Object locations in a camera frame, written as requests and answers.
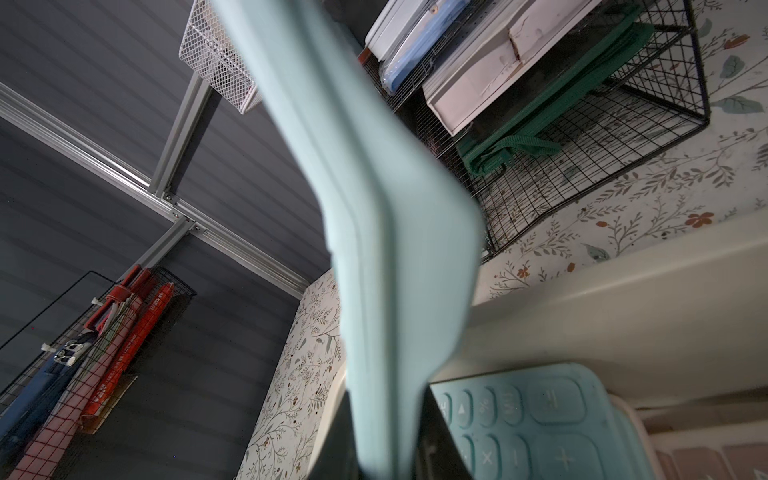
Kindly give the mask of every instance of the white folder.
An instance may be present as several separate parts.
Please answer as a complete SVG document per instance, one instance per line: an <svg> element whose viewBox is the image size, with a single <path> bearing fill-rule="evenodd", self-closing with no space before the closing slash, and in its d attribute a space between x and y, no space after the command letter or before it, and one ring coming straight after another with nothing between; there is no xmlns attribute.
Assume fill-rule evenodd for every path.
<svg viewBox="0 0 768 480"><path fill-rule="evenodd" d="M427 104L456 135L600 2L489 2L424 82Z"/></svg>

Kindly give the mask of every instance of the metal frame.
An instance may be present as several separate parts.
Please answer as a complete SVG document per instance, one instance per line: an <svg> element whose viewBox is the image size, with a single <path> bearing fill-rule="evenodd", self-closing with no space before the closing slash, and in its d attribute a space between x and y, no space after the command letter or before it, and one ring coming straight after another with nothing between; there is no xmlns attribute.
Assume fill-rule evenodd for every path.
<svg viewBox="0 0 768 480"><path fill-rule="evenodd" d="M163 147L163 153L157 162L154 175L149 182L147 191L157 198L171 200L168 188L174 178L176 169L181 161L184 151L187 149L192 133L194 132L200 113L205 108L212 89L197 73L192 74L187 92L181 100L181 106L176 114L173 127L170 128L168 139Z"/></svg>
<svg viewBox="0 0 768 480"><path fill-rule="evenodd" d="M139 260L136 260L136 263L143 268L152 268L157 265L160 260L170 252L170 249L179 243L179 240L181 240L187 232L195 227L195 221L190 220L188 217L178 217L168 231L163 233L163 236L157 239L157 242L155 242L152 247L149 247L149 250L144 252L144 255L139 257Z"/></svg>
<svg viewBox="0 0 768 480"><path fill-rule="evenodd" d="M171 204L150 194L147 191L149 177L1 82L0 117L106 180L162 217L175 221L185 216L196 222L197 229L193 230L196 237L283 291L300 299L309 286L310 283L298 273L189 203L177 200L176 204Z"/></svg>

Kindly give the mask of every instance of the black wire basket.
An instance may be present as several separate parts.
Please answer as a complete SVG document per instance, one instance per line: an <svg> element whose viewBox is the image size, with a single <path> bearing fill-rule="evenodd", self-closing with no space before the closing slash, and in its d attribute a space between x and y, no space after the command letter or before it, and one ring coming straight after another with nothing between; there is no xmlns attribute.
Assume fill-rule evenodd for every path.
<svg viewBox="0 0 768 480"><path fill-rule="evenodd" d="M170 290L169 283L173 284L172 290ZM134 292L135 294L129 297L129 300L122 305L126 307L124 309L118 309L118 313L115 318L109 323L109 326L104 327L103 335L93 343L93 346L85 353L81 363L75 363L71 368L74 369L74 375L62 376L66 383L62 383L61 386L66 388L63 391L54 391L55 396L50 396L47 393L43 393L36 400L37 402L56 402L55 408L51 411L45 410L41 412L40 416L36 413L34 408L29 409L28 417L36 415L40 420L42 426L36 430L25 430L23 435L24 439L29 438L30 441L19 443L23 450L16 452L14 450L13 455L6 454L3 458L3 462L0 462L0 469L3 471L3 478L8 474L12 475L22 472L23 475L53 475L53 478L66 478L66 475L71 470L73 464L83 454L85 448L83 442L78 439L80 436L90 437L96 433L103 421L108 417L112 409L115 407L125 390L131 386L131 383L137 378L137 375L141 373L143 365L154 354L160 344L164 341L166 335L169 333L171 327L181 318L185 309L189 305L192 298L195 296L194 290L192 290L186 283L180 280L163 267L155 267L151 270L151 275L138 287L139 290ZM54 434L50 435L50 438L45 436L46 428L49 428L49 424L56 423L58 419L68 418L72 407L68 406L75 403L84 405L90 398L93 392L93 387L97 382L103 381L99 376L92 376L91 371L98 371L100 366L103 366L102 370L111 365L112 356L117 349L119 349L122 340L120 335L126 336L127 331L131 328L131 323L136 319L149 311L151 303L158 301L162 295L161 289L164 292L172 292L170 299L164 304L164 308L161 310L157 321L153 326L147 327L148 334L144 337L136 350L133 359L127 364L127 368L122 374L119 375L119 379L115 383L114 389L111 390L111 394L101 402L101 407L94 415L89 415L87 421L84 421L81 417L80 420L73 425L77 431L69 434ZM112 290L112 287L108 288L100 297L103 302L107 293ZM25 388L30 384L35 375L51 358L53 353L51 350L59 350L65 343L70 340L77 339L84 329L84 325L99 310L99 305L90 305L85 311L63 332L58 338L51 343L51 349L40 353L35 360L33 360L5 389L0 393L0 416L8 412L13 402L24 392ZM74 435L75 441L70 445L69 440ZM14 445L13 439L8 440L4 438L4 446Z"/></svg>
<svg viewBox="0 0 768 480"><path fill-rule="evenodd" d="M571 33L602 22L607 17L603 12L626 3L628 0L605 0ZM456 149L472 124L451 137L418 88L410 99L400 101L400 111L393 108L481 206L487 229L484 262L570 202L709 124L690 0L645 5L637 21L653 25L654 33L643 50L537 135L562 146L556 155L518 153L509 162L514 167L503 165L474 177ZM571 33L561 41L567 41Z"/></svg>

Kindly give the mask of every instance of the calculator button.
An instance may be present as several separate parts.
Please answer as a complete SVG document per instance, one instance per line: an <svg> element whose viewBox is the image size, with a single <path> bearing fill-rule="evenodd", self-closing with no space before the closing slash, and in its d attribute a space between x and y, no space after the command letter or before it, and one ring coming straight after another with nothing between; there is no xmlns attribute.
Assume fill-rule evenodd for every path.
<svg viewBox="0 0 768 480"><path fill-rule="evenodd" d="M528 409L539 423L576 423L587 414L581 390L571 379L555 378L531 382Z"/></svg>
<svg viewBox="0 0 768 480"><path fill-rule="evenodd" d="M699 447L675 450L672 456L683 480L733 480L723 456L712 449Z"/></svg>
<svg viewBox="0 0 768 480"><path fill-rule="evenodd" d="M736 480L768 480L768 443L723 447Z"/></svg>
<svg viewBox="0 0 768 480"><path fill-rule="evenodd" d="M496 423L496 396L488 387L485 387L475 400L477 421L484 427L491 427Z"/></svg>
<svg viewBox="0 0 768 480"><path fill-rule="evenodd" d="M604 478L598 451L583 435L540 435L533 450L543 480Z"/></svg>
<svg viewBox="0 0 768 480"><path fill-rule="evenodd" d="M531 477L531 459L528 446L517 435L502 438L502 480L528 480Z"/></svg>
<svg viewBox="0 0 768 480"><path fill-rule="evenodd" d="M478 442L478 451L475 457L475 478L477 480L497 480L498 463L498 442L492 435L486 435Z"/></svg>
<svg viewBox="0 0 768 480"><path fill-rule="evenodd" d="M523 419L523 404L520 392L511 385L498 389L498 409L502 420L509 425L517 425Z"/></svg>
<svg viewBox="0 0 768 480"><path fill-rule="evenodd" d="M468 429L472 424L472 395L466 390L462 390L456 396L453 405L453 418L463 429Z"/></svg>
<svg viewBox="0 0 768 480"><path fill-rule="evenodd" d="M456 442L458 454L462 457L464 465L471 474L475 474L475 445L467 435L458 437Z"/></svg>
<svg viewBox="0 0 768 480"><path fill-rule="evenodd" d="M440 395L437 398L437 406L440 408L440 413L445 420L445 424L451 425L451 396L447 393Z"/></svg>

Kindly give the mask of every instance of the green strap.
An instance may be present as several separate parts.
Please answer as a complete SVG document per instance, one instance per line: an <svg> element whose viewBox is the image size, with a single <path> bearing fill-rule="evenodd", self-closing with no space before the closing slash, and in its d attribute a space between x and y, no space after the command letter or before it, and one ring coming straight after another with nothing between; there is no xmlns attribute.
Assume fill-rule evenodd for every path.
<svg viewBox="0 0 768 480"><path fill-rule="evenodd" d="M491 151L476 159L478 172L485 175L502 164L510 164L515 157L515 151L524 151L533 157L554 155L560 152L560 144L531 135L508 135L496 142Z"/></svg>
<svg viewBox="0 0 768 480"><path fill-rule="evenodd" d="M536 101L527 105L480 145L463 154L462 159L467 169L474 175L488 174L501 164L512 162L516 151L535 157L558 153L560 145L541 140L535 135L646 45L654 28L652 25L634 23L640 10L639 6L634 6L625 11L624 20L573 68L542 92ZM514 131L514 134L505 137L504 134L509 131Z"/></svg>

